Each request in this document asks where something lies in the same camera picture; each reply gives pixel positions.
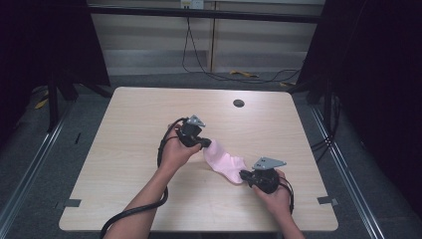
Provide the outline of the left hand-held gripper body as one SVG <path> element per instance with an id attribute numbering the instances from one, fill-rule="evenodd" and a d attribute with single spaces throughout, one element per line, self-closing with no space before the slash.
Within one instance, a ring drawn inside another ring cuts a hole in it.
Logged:
<path id="1" fill-rule="evenodd" d="M 190 118 L 183 119 L 182 125 L 176 130 L 179 140 L 187 147 L 192 147 L 200 144 L 199 133 L 205 123 L 196 115 L 192 115 Z"/>

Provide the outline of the pink sock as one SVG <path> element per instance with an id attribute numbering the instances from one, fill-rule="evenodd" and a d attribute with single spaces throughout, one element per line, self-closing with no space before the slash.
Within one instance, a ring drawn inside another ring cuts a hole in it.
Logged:
<path id="1" fill-rule="evenodd" d="M 241 184 L 243 182 L 240 172 L 247 169 L 243 157 L 231 155 L 215 139 L 212 139 L 210 145 L 203 149 L 203 155 L 208 165 L 231 183 Z"/>

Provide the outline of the person's right hand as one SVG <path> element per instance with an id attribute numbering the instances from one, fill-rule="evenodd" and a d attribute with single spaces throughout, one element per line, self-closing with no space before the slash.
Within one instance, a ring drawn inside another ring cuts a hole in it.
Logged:
<path id="1" fill-rule="evenodd" d="M 275 192 L 267 194 L 257 186 L 253 186 L 253 190 L 263 200 L 274 217 L 284 219 L 292 215 L 291 193 L 288 190 L 285 174 L 278 169 L 276 173 L 279 175 L 279 186 Z"/>

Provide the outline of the black curtain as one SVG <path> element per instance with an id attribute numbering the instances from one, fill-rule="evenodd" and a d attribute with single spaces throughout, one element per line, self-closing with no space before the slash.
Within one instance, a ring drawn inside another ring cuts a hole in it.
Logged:
<path id="1" fill-rule="evenodd" d="M 51 77 L 109 84 L 88 0 L 0 0 L 0 140 L 11 134 L 34 88 Z"/>
<path id="2" fill-rule="evenodd" d="M 300 84 L 334 91 L 364 145 L 422 214 L 422 0 L 325 0 Z"/>

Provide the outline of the yellow floor strip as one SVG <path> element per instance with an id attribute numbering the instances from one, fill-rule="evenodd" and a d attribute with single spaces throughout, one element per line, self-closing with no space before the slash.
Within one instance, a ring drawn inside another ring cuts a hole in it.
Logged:
<path id="1" fill-rule="evenodd" d="M 239 76 L 243 76 L 246 78 L 254 78 L 254 79 L 258 79 L 259 76 L 252 74 L 252 73 L 248 73 L 248 72 L 243 72 L 243 71 L 236 71 L 236 70 L 232 70 L 229 72 L 230 75 L 239 75 Z"/>

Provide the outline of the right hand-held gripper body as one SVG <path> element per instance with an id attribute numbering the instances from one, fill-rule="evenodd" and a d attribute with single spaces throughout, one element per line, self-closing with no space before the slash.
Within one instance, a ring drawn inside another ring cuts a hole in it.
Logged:
<path id="1" fill-rule="evenodd" d="M 285 166 L 287 163 L 269 157 L 260 157 L 253 168 L 254 183 L 248 183 L 250 187 L 256 185 L 263 192 L 271 194 L 275 192 L 279 186 L 279 175 L 276 173 L 276 167 Z"/>

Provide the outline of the person's left hand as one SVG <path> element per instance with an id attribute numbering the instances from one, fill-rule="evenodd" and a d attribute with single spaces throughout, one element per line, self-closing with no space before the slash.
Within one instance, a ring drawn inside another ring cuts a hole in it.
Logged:
<path id="1" fill-rule="evenodd" d="M 160 169 L 166 171 L 177 171 L 183 166 L 189 158 L 201 149 L 201 144 L 187 147 L 179 139 L 177 132 L 180 129 L 179 124 L 168 126 L 168 131 L 164 138 L 162 149 Z"/>

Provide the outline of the white wall socket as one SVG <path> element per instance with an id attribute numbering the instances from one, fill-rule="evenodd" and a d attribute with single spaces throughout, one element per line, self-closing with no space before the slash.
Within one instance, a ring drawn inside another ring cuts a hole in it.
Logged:
<path id="1" fill-rule="evenodd" d="M 182 9 L 204 9 L 204 0 L 180 0 L 180 6 Z"/>

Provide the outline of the black metal stand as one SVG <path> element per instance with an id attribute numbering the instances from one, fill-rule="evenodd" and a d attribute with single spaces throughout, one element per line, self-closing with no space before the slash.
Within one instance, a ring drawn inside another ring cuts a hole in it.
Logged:
<path id="1" fill-rule="evenodd" d="M 48 79 L 48 100 L 49 100 L 49 128 L 51 132 L 59 122 L 58 93 L 66 101 L 74 101 L 79 94 L 72 81 L 65 80 L 62 77 L 56 77 L 52 74 Z"/>

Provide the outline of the silver floor rail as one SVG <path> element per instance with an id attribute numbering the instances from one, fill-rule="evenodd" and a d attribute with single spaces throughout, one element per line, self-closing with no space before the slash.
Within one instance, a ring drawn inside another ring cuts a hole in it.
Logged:
<path id="1" fill-rule="evenodd" d="M 52 128 L 48 130 L 36 154 L 31 160 L 23 177 L 20 179 L 16 189 L 11 194 L 5 206 L 0 211 L 0 239 L 5 239 L 10 227 L 12 226 L 29 190 L 31 189 L 35 178 L 39 174 L 42 165 L 53 148 L 58 136 L 60 135 L 64 121 L 73 109 L 75 102 L 70 101 L 64 106 L 62 115 Z"/>
<path id="2" fill-rule="evenodd" d="M 369 237 L 371 239 L 385 239 L 381 226 L 378 223 L 378 220 L 372 212 L 366 199 L 364 198 L 339 146 L 333 139 L 327 139 L 328 130 L 323 125 L 322 113 L 316 107 L 312 107 L 312 113 L 321 135 L 328 143 L 327 148 L 329 149 L 330 155 L 339 171 L 343 183 L 347 188 L 350 198 L 353 201 L 353 204 Z"/>

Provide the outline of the yellow floor tape piece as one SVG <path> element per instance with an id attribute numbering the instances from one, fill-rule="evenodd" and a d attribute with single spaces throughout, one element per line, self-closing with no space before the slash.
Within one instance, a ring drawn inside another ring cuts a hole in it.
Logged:
<path id="1" fill-rule="evenodd" d="M 34 109 L 35 110 L 41 109 L 47 103 L 48 99 L 49 99 L 49 92 L 45 91 L 44 95 L 35 104 Z"/>

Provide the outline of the black horizontal bar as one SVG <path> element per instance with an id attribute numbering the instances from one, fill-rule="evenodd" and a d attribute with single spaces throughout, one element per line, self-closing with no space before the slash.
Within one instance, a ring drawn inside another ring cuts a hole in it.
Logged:
<path id="1" fill-rule="evenodd" d="M 318 24 L 326 22 L 326 18 L 312 15 L 270 14 L 220 10 L 186 10 L 175 8 L 144 8 L 123 7 L 114 5 L 89 4 L 88 9 L 95 14 L 158 16 L 158 17 L 185 17 L 224 20 L 248 20 L 267 22 L 289 22 Z"/>

